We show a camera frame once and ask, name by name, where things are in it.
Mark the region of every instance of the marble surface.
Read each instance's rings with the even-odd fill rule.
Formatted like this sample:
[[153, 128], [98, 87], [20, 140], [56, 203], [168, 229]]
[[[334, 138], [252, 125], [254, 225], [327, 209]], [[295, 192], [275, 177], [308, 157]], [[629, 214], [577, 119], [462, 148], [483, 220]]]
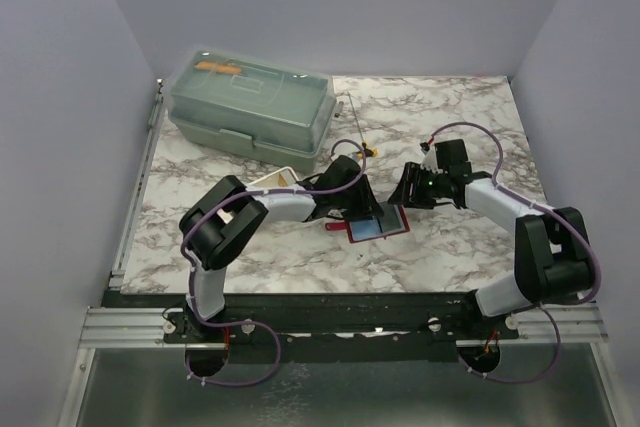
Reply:
[[[536, 168], [507, 80], [503, 77], [335, 78], [339, 100], [350, 92], [368, 142], [379, 155], [367, 174], [386, 200], [404, 163], [420, 162], [419, 143], [457, 120], [490, 128], [506, 158], [500, 179], [530, 198], [544, 200]], [[123, 293], [183, 293], [187, 261], [180, 255], [181, 216], [222, 176], [251, 182], [277, 167], [188, 142], [165, 118], [126, 264]], [[474, 170], [492, 171], [493, 143], [481, 132], [458, 128], [438, 140], [463, 136]], [[316, 171], [329, 163], [339, 138], [359, 141], [348, 104], [334, 119]], [[348, 153], [340, 146], [338, 152]], [[261, 229], [228, 269], [226, 292], [345, 293], [458, 291], [480, 287], [512, 268], [512, 239], [486, 218], [442, 207], [408, 210], [411, 232], [350, 244], [324, 221], [280, 222]]]

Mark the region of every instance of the gray wall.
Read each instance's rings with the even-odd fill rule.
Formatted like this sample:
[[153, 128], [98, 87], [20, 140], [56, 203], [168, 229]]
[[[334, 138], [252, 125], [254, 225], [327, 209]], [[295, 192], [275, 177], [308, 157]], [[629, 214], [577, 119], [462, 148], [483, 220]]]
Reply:
[[513, 75], [556, 0], [117, 0], [154, 72], [195, 43], [353, 74]]
[[640, 0], [559, 0], [513, 82], [549, 198], [580, 208], [640, 417]]
[[0, 0], [0, 424], [54, 425], [154, 78], [115, 0]]

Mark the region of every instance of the plastic container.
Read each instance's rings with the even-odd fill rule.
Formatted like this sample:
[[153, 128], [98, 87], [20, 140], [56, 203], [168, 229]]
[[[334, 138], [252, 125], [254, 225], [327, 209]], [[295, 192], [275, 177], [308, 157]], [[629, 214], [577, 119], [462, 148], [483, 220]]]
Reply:
[[336, 105], [331, 76], [207, 48], [185, 58], [165, 93], [188, 140], [301, 172], [315, 167]]

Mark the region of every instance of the transparent lid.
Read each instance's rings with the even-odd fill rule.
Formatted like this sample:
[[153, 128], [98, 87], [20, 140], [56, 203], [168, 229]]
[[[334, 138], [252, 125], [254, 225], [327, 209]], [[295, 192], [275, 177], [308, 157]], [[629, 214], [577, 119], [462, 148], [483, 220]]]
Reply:
[[172, 120], [311, 151], [333, 102], [330, 76], [198, 48], [167, 82]]

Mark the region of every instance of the cable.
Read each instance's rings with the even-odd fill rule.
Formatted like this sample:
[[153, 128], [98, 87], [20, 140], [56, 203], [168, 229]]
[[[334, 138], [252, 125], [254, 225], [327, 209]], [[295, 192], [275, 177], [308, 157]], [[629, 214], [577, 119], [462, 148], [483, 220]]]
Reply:
[[549, 317], [549, 320], [551, 321], [551, 325], [553, 325], [553, 330], [556, 334], [556, 352], [553, 356], [553, 359], [551, 360], [551, 363], [549, 364], [549, 366], [544, 369], [542, 372], [540, 372], [538, 375], [535, 375], [534, 377], [531, 377], [529, 379], [509, 379], [509, 378], [505, 378], [505, 377], [497, 377], [497, 376], [493, 376], [493, 375], [488, 375], [485, 372], [478, 372], [477, 370], [473, 369], [472, 367], [469, 366], [469, 364], [467, 364], [467, 362], [461, 357], [458, 356], [458, 360], [460, 361], [460, 363], [462, 365], [464, 365], [467, 369], [467, 372], [475, 375], [476, 377], [480, 377], [481, 379], [484, 380], [488, 380], [490, 382], [496, 382], [498, 384], [510, 384], [510, 385], [516, 385], [516, 384], [532, 384], [533, 382], [537, 382], [538, 380], [541, 380], [543, 378], [545, 378], [547, 375], [549, 375], [551, 372], [553, 372], [555, 370], [555, 368], [558, 366], [558, 362], [560, 361], [560, 357], [562, 357], [562, 339], [560, 338], [560, 329], [558, 328], [558, 324], [556, 322], [556, 320], [551, 316], [551, 314], [549, 313], [549, 311], [547, 309], [545, 309], [543, 306], [539, 305], [537, 306], [542, 312], [544, 312], [544, 314]]
[[552, 217], [556, 222], [558, 222], [565, 229], [567, 229], [569, 233], [587, 251], [587, 255], [589, 256], [589, 260], [591, 261], [591, 265], [593, 266], [593, 287], [591, 287], [591, 291], [582, 299], [567, 301], [565, 305], [580, 305], [580, 304], [586, 304], [587, 302], [591, 302], [598, 294], [598, 291], [600, 290], [600, 285], [602, 284], [602, 271], [600, 268], [600, 261], [598, 260], [596, 253], [594, 252], [593, 248], [591, 248], [591, 246], [586, 241], [586, 239], [582, 237], [582, 235], [580, 235], [580, 232], [578, 232], [569, 222], [567, 222], [560, 215], [555, 213], [552, 209], [545, 207], [543, 205], [540, 205], [536, 202], [532, 202], [531, 200], [527, 199], [523, 195], [520, 195], [517, 192], [514, 192], [506, 188], [505, 186], [503, 186], [498, 182], [498, 172], [500, 172], [500, 169], [502, 168], [502, 164], [504, 162], [504, 150], [502, 149], [502, 144], [500, 143], [500, 140], [498, 139], [498, 137], [496, 137], [496, 135], [493, 132], [491, 132], [486, 127], [483, 127], [482, 125], [479, 125], [473, 122], [464, 122], [464, 121], [452, 122], [450, 124], [443, 125], [439, 129], [436, 129], [435, 131], [433, 131], [433, 133], [431, 134], [431, 139], [429, 139], [429, 144], [432, 144], [435, 136], [438, 135], [443, 130], [449, 129], [451, 127], [457, 127], [460, 125], [473, 127], [478, 130], [481, 130], [482, 132], [487, 134], [491, 138], [491, 140], [493, 140], [493, 142], [496, 144], [496, 147], [498, 148], [498, 162], [496, 163], [496, 167], [493, 170], [493, 174], [491, 175], [491, 182], [493, 183], [496, 189], [508, 195], [512, 199], [520, 202], [521, 204], [524, 204], [528, 207], [531, 207], [534, 210], [537, 210], [539, 212], [542, 212]]
[[336, 194], [338, 192], [342, 192], [343, 190], [346, 190], [346, 189], [352, 187], [364, 175], [364, 172], [365, 172], [365, 169], [366, 169], [366, 166], [367, 166], [366, 156], [365, 156], [365, 152], [364, 152], [364, 149], [362, 148], [362, 146], [358, 145], [357, 142], [355, 142], [353, 140], [350, 140], [350, 139], [340, 139], [335, 144], [333, 144], [333, 147], [331, 147], [331, 155], [334, 154], [336, 147], [338, 145], [340, 145], [340, 144], [343, 144], [343, 143], [354, 145], [360, 151], [360, 153], [362, 154], [362, 167], [360, 168], [360, 171], [358, 172], [358, 174], [350, 182], [347, 182], [346, 184], [344, 184], [344, 185], [342, 185], [340, 187], [336, 187], [335, 189], [327, 189], [327, 190], [306, 190], [306, 189], [275, 188], [275, 189], [267, 189], [267, 190], [262, 190], [262, 191], [244, 191], [244, 192], [240, 192], [238, 194], [232, 195], [231, 197], [228, 197], [228, 198], [224, 199], [222, 202], [220, 202], [218, 205], [216, 205], [214, 208], [212, 208], [198, 222], [196, 222], [196, 224], [191, 228], [191, 230], [189, 230], [189, 232], [187, 232], [187, 234], [184, 236], [184, 239], [182, 240], [182, 244], [180, 245], [180, 252], [182, 253], [182, 255], [191, 264], [191, 268], [190, 268], [190, 271], [189, 271], [189, 293], [188, 293], [188, 295], [189, 295], [189, 299], [191, 300], [191, 310], [193, 311], [193, 315], [195, 316], [196, 320], [200, 324], [202, 324], [202, 325], [204, 325], [206, 327], [213, 327], [213, 328], [238, 327], [238, 326], [242, 326], [242, 325], [254, 325], [256, 327], [260, 327], [262, 329], [265, 329], [267, 332], [269, 332], [269, 334], [271, 334], [271, 336], [273, 337], [273, 340], [275, 341], [275, 344], [276, 344], [276, 358], [275, 358], [273, 364], [271, 365], [269, 370], [264, 375], [262, 375], [261, 377], [258, 377], [257, 379], [248, 380], [248, 381], [244, 381], [244, 382], [227, 382], [227, 381], [222, 381], [222, 380], [209, 379], [209, 378], [206, 378], [206, 377], [200, 377], [200, 376], [197, 376], [197, 375], [195, 375], [193, 373], [193, 371], [191, 370], [190, 359], [189, 359], [188, 356], [186, 356], [186, 358], [185, 358], [185, 367], [186, 367], [187, 371], [189, 372], [189, 375], [187, 376], [187, 379], [195, 378], [196, 380], [199, 380], [200, 383], [203, 386], [205, 384], [211, 384], [211, 385], [219, 385], [219, 386], [223, 386], [223, 387], [249, 387], [249, 386], [252, 386], [252, 385], [257, 385], [257, 384], [267, 380], [269, 377], [271, 377], [278, 370], [278, 367], [280, 365], [280, 359], [282, 357], [282, 344], [280, 343], [280, 338], [278, 337], [278, 334], [276, 333], [276, 331], [273, 330], [269, 325], [264, 324], [262, 322], [255, 321], [255, 320], [242, 320], [242, 321], [236, 321], [236, 322], [209, 322], [205, 318], [203, 318], [202, 315], [200, 315], [200, 312], [198, 311], [198, 304], [197, 304], [196, 295], [195, 295], [195, 273], [196, 273], [197, 266], [198, 266], [198, 260], [188, 250], [189, 249], [189, 241], [193, 238], [193, 236], [198, 231], [198, 229], [200, 227], [202, 227], [202, 225], [204, 225], [209, 219], [211, 219], [211, 217], [213, 217], [220, 209], [223, 209], [226, 206], [228, 206], [228, 205], [232, 204], [233, 202], [235, 202], [236, 200], [242, 199], [244, 197], [249, 197], [249, 196], [262, 197], [262, 196], [265, 196], [265, 195], [273, 195], [273, 194], [297, 194], [297, 195], [313, 195], [313, 196], [316, 196], [316, 195], [332, 195], [332, 194]]

